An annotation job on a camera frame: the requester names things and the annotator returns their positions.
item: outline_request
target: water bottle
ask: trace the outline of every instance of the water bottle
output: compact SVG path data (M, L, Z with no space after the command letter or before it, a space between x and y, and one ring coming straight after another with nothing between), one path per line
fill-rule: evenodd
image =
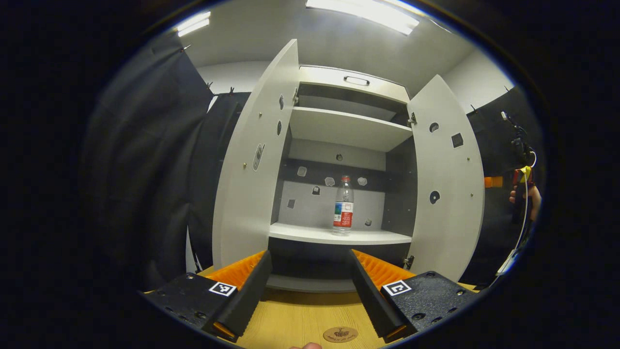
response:
M341 184L336 193L332 234L346 236L351 231L353 223L353 188L349 176L342 176L340 180Z

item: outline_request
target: wooden table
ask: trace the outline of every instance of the wooden table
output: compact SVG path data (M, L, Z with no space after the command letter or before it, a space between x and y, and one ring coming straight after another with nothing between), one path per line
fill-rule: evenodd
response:
M198 275L206 276L208 268ZM460 284L464 288L473 286ZM331 343L323 333L332 327L357 329L347 343ZM323 349L375 349L386 345L377 337L357 293L302 293L266 289L243 336L236 345L251 349L289 349L318 343Z

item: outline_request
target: cabinet door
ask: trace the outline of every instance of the cabinet door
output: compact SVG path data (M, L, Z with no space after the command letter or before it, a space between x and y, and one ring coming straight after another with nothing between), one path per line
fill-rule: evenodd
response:
M293 39L269 64L239 116L222 165L213 212L216 269L267 249L273 196L298 76L297 40Z
M457 282L476 249L484 211L476 136L438 75L407 104L407 111L417 120L412 126L418 198L409 250L415 257L411 272L433 270Z

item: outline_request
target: red label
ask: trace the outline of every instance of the red label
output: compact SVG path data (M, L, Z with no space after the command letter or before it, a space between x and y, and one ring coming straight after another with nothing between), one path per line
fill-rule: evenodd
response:
M334 227L350 228L353 221L353 203L336 202L334 211Z

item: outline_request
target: shelf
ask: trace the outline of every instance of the shelf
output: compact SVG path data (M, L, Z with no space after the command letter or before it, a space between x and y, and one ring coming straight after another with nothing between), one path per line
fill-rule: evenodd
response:
M355 292L355 285L353 285L351 279L303 279L275 274L269 276L267 287L272 289L283 289L285 291L310 293Z
M293 138L389 152L413 136L410 128L346 112L293 107Z
M327 243L330 245L390 245L411 243L411 237L385 230L351 230L348 236L332 235L331 229L274 223L269 227L269 237L300 242Z

